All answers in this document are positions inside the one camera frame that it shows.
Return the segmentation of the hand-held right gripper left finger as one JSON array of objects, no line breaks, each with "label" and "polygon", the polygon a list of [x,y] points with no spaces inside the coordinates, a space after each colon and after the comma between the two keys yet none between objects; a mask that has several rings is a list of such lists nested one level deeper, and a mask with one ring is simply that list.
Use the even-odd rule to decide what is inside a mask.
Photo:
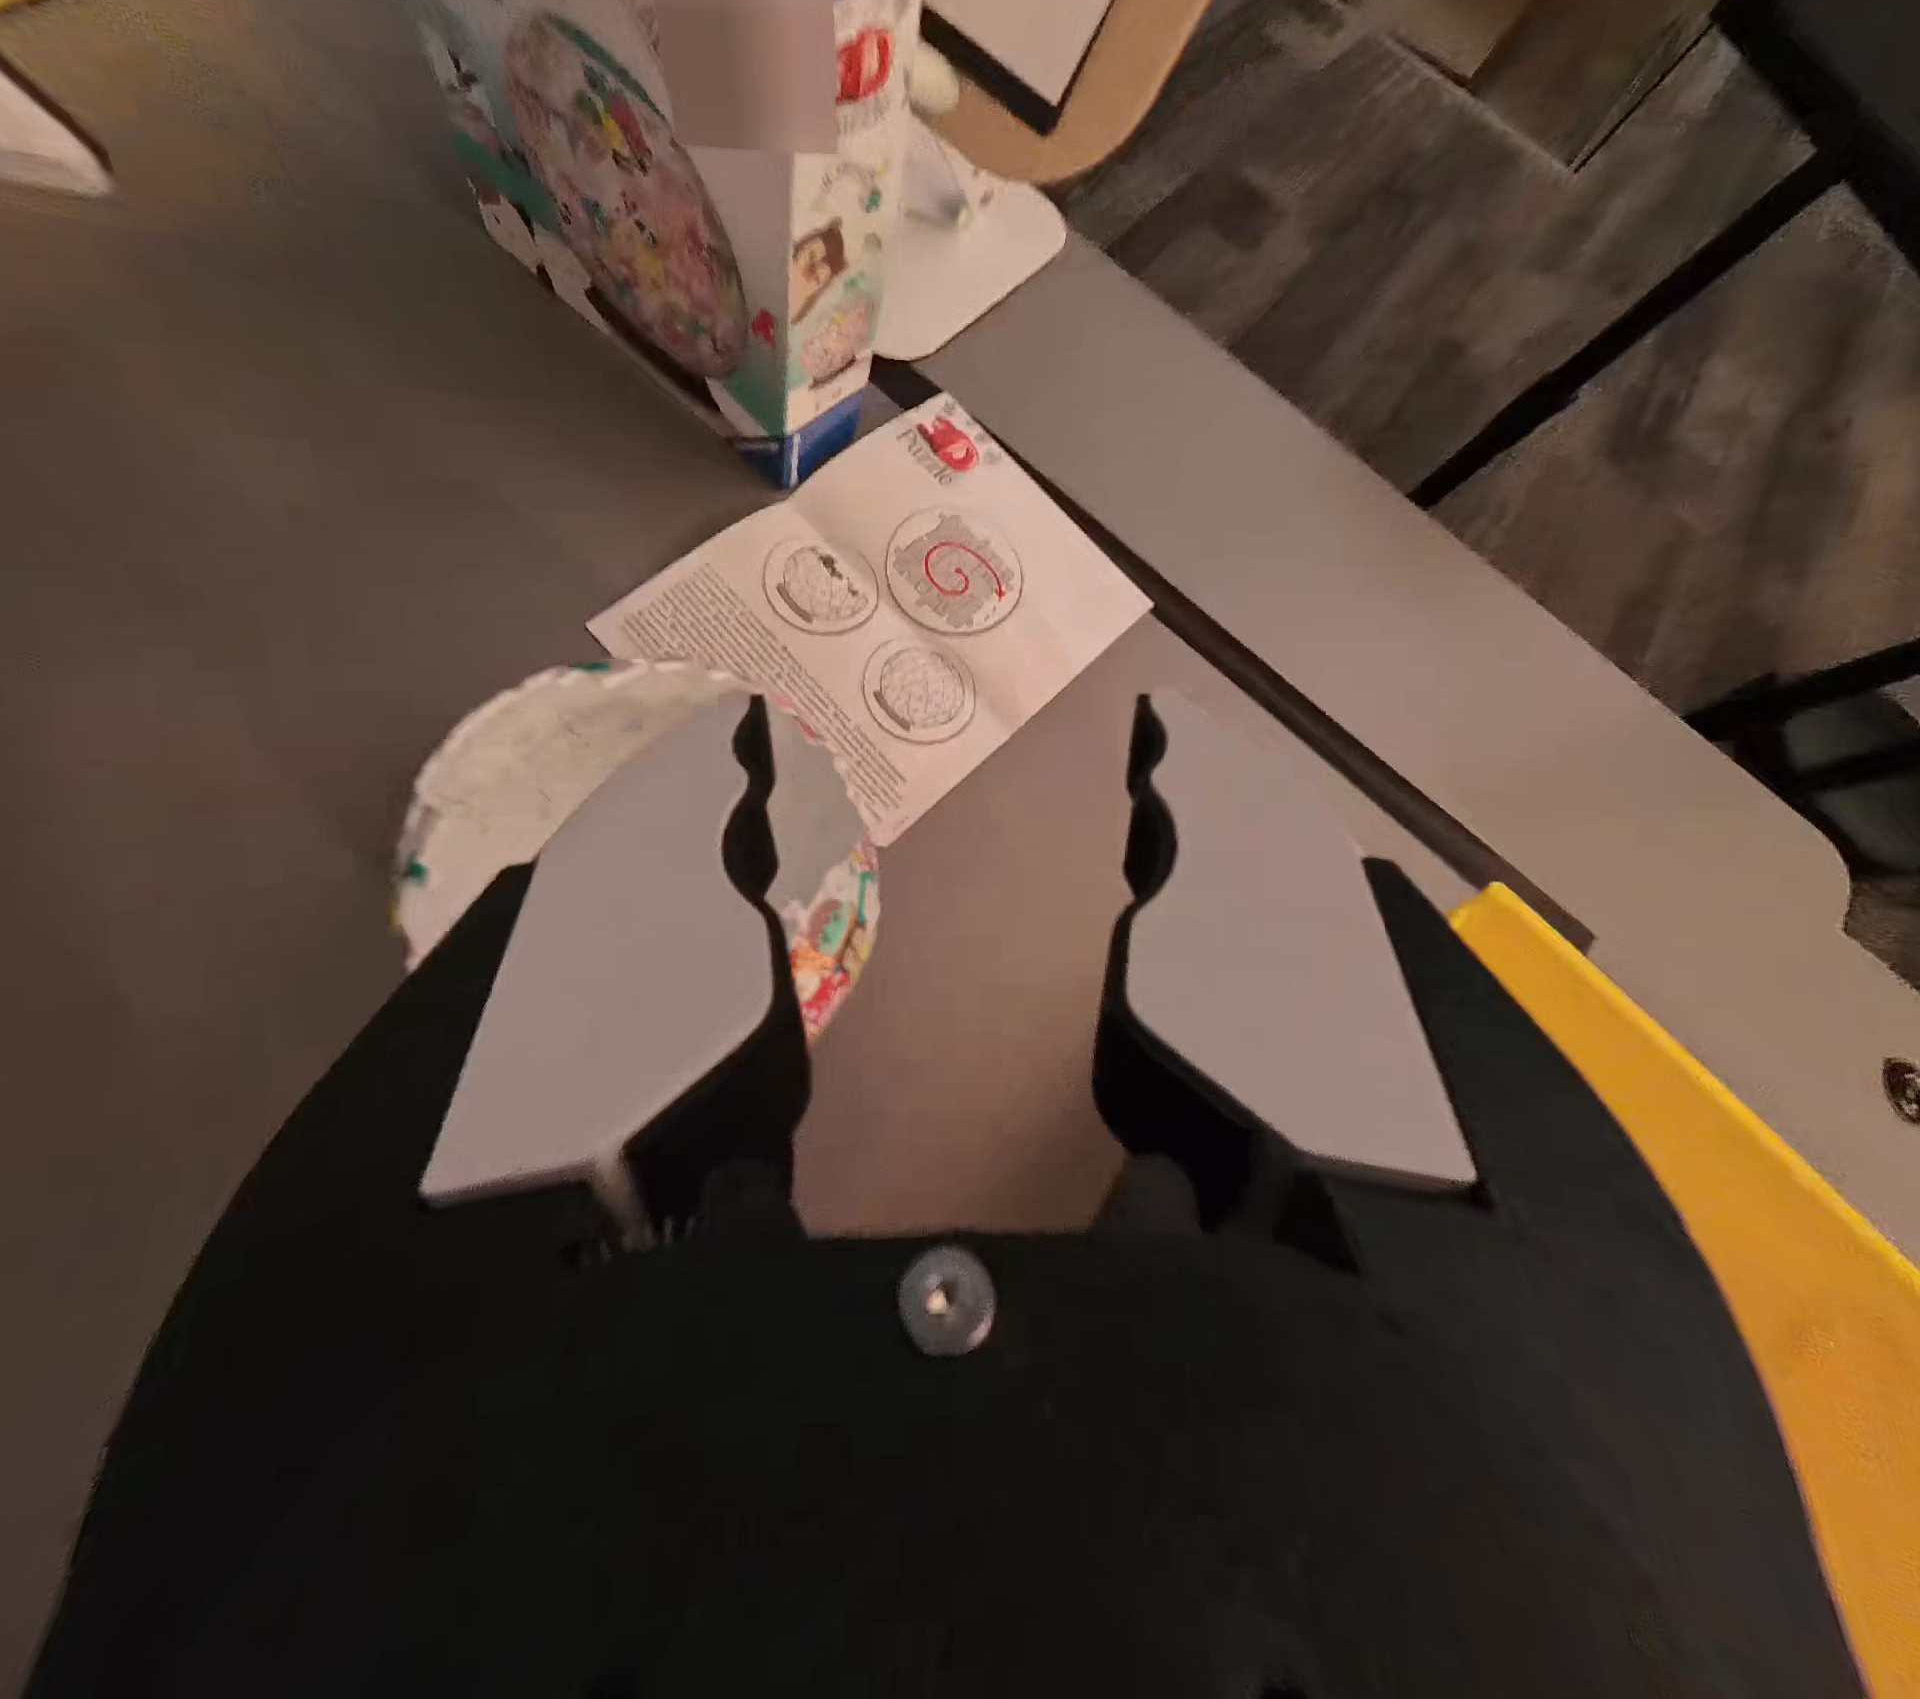
[{"label": "hand-held right gripper left finger", "polygon": [[533,861],[421,1196],[584,1188],[624,1240],[803,1236],[813,1066],[773,904],[783,765],[723,695],[623,765]]}]

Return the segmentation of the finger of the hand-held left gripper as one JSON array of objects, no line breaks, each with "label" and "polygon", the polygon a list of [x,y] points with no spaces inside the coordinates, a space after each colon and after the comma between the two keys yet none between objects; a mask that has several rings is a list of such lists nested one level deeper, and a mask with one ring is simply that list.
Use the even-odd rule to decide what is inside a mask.
[{"label": "finger of the hand-held left gripper", "polygon": [[72,197],[116,191],[105,145],[8,59],[2,59],[2,181]]}]

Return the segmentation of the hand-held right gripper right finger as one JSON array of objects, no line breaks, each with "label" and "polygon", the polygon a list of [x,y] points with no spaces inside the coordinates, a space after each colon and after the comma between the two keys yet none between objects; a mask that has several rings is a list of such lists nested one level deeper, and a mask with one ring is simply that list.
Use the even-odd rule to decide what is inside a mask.
[{"label": "hand-held right gripper right finger", "polygon": [[1333,1180],[1480,1172],[1378,869],[1279,751],[1179,693],[1126,741],[1122,877],[1093,1048],[1115,1204],[1197,1230],[1342,1230]]}]

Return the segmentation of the colourful puzzle ball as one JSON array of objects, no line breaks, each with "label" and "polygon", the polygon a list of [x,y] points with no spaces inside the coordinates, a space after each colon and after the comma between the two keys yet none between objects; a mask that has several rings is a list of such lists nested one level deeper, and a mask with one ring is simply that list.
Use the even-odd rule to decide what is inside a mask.
[{"label": "colourful puzzle ball", "polygon": [[[413,970],[493,877],[538,855],[618,769],[750,687],[685,659],[559,665],[469,713],[415,779],[392,910]],[[874,948],[880,855],[833,755],[762,687],[776,789],[768,902],[788,940],[808,1038],[850,998]]]}]

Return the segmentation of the printed puzzle box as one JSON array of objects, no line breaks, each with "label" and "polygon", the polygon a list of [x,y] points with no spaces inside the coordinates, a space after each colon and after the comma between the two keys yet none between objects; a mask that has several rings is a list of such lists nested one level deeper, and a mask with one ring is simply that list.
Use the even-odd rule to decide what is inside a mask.
[{"label": "printed puzzle box", "polygon": [[493,239],[778,489],[857,431],[924,0],[404,0]]}]

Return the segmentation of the white instruction sheet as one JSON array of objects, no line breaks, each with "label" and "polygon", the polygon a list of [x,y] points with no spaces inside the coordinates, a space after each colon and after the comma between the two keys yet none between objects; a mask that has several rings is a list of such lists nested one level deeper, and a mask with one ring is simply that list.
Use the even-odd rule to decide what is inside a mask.
[{"label": "white instruction sheet", "polygon": [[889,847],[1147,613],[949,393],[589,621],[618,659],[685,659],[781,703]]}]

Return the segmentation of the white monitor stand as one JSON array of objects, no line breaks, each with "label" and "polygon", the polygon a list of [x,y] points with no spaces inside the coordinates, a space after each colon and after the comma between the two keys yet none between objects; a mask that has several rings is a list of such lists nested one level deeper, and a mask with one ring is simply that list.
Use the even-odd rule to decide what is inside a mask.
[{"label": "white monitor stand", "polygon": [[1038,187],[978,167],[947,139],[963,81],[924,41],[906,97],[901,221],[885,247],[874,355],[919,363],[1052,265],[1069,225]]}]

